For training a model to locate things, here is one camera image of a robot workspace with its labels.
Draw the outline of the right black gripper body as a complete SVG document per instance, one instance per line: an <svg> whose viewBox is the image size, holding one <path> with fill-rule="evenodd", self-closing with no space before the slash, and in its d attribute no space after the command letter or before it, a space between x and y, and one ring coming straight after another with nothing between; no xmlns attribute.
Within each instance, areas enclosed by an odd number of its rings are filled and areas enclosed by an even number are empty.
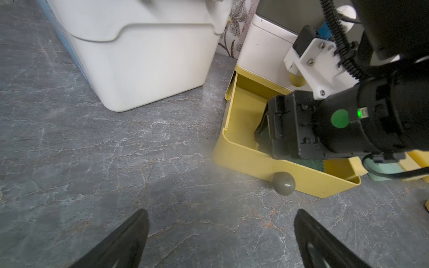
<svg viewBox="0 0 429 268"><path fill-rule="evenodd" d="M362 156L361 153L334 153L322 144L315 133L316 103L313 93L301 90L277 95L267 102L271 134L268 154L272 158L325 160Z"/></svg>

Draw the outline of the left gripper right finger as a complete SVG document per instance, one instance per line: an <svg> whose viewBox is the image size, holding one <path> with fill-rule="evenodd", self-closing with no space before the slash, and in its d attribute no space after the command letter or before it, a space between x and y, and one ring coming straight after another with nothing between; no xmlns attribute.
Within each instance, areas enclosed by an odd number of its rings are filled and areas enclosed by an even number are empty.
<svg viewBox="0 0 429 268"><path fill-rule="evenodd" d="M370 268L303 209L295 216L294 232L305 268Z"/></svg>

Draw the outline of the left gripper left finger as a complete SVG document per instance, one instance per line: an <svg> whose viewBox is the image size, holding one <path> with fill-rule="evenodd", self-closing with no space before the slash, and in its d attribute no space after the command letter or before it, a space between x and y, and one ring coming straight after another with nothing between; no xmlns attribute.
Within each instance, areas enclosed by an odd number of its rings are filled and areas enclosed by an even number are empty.
<svg viewBox="0 0 429 268"><path fill-rule="evenodd" d="M149 230L149 215L139 209L71 267L137 268Z"/></svg>

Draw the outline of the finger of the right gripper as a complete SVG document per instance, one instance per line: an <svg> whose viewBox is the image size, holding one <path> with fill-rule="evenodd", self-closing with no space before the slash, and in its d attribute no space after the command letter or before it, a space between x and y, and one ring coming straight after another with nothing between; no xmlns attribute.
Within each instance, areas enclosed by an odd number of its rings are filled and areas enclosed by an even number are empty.
<svg viewBox="0 0 429 268"><path fill-rule="evenodd" d="M271 151L271 134L269 128L269 115L262 117L260 124L254 132L254 139L259 151Z"/></svg>

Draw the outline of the green three-drawer cabinet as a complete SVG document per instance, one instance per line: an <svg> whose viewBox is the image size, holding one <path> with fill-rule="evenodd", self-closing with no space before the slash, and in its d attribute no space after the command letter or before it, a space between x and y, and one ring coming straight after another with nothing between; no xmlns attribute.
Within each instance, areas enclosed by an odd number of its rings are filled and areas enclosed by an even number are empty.
<svg viewBox="0 0 429 268"><path fill-rule="evenodd" d="M227 106L213 161L271 182L280 195L299 191L327 198L359 186L365 173L356 157L276 160L254 138L267 102L294 90L283 60L298 33L323 21L318 1L260 1L225 94Z"/></svg>

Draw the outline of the light green sponge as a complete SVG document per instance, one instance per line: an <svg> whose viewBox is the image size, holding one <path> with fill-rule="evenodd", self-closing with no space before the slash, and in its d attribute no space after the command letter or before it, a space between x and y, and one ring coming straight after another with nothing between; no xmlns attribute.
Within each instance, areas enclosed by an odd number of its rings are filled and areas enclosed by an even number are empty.
<svg viewBox="0 0 429 268"><path fill-rule="evenodd" d="M374 170L377 173L382 173L382 174L396 174L396 173L402 173L402 172L404 172L404 170L397 163L377 164L377 163L375 163L371 159L366 159L364 161L364 163L366 163L366 165L369 168L371 168L372 170ZM386 178L386 177L383 177L383 176L378 176L378 175L376 175L374 173L368 173L368 175L371 178L371 180L373 180L375 182L383 182L383 181L391 180L390 178Z"/></svg>

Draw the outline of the dark green scouring sponge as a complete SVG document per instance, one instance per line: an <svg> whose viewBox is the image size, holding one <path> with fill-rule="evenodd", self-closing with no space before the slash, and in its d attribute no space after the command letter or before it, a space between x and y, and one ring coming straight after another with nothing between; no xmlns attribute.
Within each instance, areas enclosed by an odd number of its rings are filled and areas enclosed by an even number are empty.
<svg viewBox="0 0 429 268"><path fill-rule="evenodd" d="M314 160L314 159L299 159L293 161L296 164L308 167L313 170L317 170L320 172L325 171L324 161L323 160Z"/></svg>

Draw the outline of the yellow green-backed sponge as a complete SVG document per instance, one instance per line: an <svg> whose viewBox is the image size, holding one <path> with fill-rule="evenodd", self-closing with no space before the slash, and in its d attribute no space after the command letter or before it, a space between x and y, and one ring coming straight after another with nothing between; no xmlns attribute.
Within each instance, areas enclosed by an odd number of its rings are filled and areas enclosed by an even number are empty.
<svg viewBox="0 0 429 268"><path fill-rule="evenodd" d="M357 157L357 156L356 157L351 157L349 159L349 162L351 164L351 167L352 167L354 173L357 176L363 176L363 175L366 175L368 173L368 171L366 170L366 168L363 167L362 160L361 160L360 157Z"/></svg>

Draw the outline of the pale yellow sponge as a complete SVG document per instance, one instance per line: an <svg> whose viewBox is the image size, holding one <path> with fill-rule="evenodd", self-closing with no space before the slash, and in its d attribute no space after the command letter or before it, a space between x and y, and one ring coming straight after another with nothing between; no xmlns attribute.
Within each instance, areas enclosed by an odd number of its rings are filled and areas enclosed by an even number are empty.
<svg viewBox="0 0 429 268"><path fill-rule="evenodd" d="M408 154L406 154L406 158L404 160L400 160L398 165L403 169L404 172L408 172L408 171L412 171L412 170L417 170L420 169L421 167L419 166L418 163L416 163ZM413 180L419 180L424 178L424 175L420 175L420 176L414 176L408 179L402 179L403 182L409 182L409 181L413 181Z"/></svg>

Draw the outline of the bright yellow sponge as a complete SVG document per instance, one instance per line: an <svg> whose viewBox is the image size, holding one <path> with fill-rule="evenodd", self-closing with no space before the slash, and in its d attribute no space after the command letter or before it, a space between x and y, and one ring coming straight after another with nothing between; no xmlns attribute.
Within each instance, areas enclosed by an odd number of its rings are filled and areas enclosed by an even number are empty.
<svg viewBox="0 0 429 268"><path fill-rule="evenodd" d="M429 152L428 151L412 151L407 153L419 166L426 168L429 166Z"/></svg>

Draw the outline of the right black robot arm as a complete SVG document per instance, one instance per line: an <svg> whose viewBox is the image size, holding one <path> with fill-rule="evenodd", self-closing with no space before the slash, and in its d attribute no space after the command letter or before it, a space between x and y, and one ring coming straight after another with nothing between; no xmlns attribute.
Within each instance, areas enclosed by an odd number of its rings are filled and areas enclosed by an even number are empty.
<svg viewBox="0 0 429 268"><path fill-rule="evenodd" d="M333 1L321 1L336 50L332 68L357 80L328 95L314 68L311 91L267 102L254 132L259 150L274 159L338 159L371 155L397 161L429 149L429 3L354 1L363 26L350 42Z"/></svg>

